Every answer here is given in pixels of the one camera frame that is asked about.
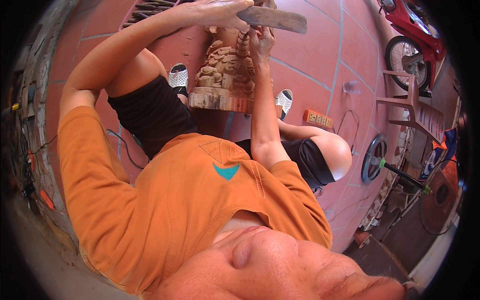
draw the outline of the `power strip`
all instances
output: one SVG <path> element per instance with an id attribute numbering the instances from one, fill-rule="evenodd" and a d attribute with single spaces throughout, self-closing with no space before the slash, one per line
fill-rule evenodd
<path id="1" fill-rule="evenodd" d="M 332 128 L 333 126 L 333 119 L 309 109 L 303 113 L 303 120 L 326 128 Z"/>

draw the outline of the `knee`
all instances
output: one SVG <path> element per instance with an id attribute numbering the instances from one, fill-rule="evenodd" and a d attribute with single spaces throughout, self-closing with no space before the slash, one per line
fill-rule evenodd
<path id="1" fill-rule="evenodd" d="M 328 139 L 318 136 L 314 136 L 311 139 L 322 152 L 325 163 L 335 181 L 343 178 L 352 164 L 352 154 L 348 143 L 333 133 Z"/>

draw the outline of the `orange t-shirt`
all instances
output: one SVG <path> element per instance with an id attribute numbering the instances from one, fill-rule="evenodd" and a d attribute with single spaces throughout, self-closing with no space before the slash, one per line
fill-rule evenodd
<path id="1" fill-rule="evenodd" d="M 89 260 L 141 299 L 208 248 L 238 210 L 298 240 L 332 245 L 324 213 L 292 161 L 267 170 L 233 142 L 183 134 L 131 186 L 99 115 L 86 106 L 61 120 L 58 153 L 68 213 Z"/>

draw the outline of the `teal patch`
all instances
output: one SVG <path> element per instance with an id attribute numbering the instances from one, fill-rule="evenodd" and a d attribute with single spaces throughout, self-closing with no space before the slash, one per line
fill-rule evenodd
<path id="1" fill-rule="evenodd" d="M 230 181 L 230 179 L 233 178 L 233 176 L 237 173 L 240 167 L 240 163 L 238 163 L 236 166 L 230 167 L 230 168 L 219 168 L 217 167 L 214 163 L 212 163 L 213 167 L 215 168 L 215 171 L 223 178 L 225 178 L 227 181 Z"/>

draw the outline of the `plastic chair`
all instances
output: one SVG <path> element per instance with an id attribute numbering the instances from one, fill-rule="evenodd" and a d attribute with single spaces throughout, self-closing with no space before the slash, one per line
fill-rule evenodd
<path id="1" fill-rule="evenodd" d="M 420 130 L 441 144 L 444 139 L 444 114 L 419 101 L 419 88 L 415 75 L 384 70 L 384 74 L 408 77 L 408 94 L 394 98 L 377 97 L 377 103 L 408 109 L 410 121 L 388 120 L 390 124 L 409 126 Z"/>

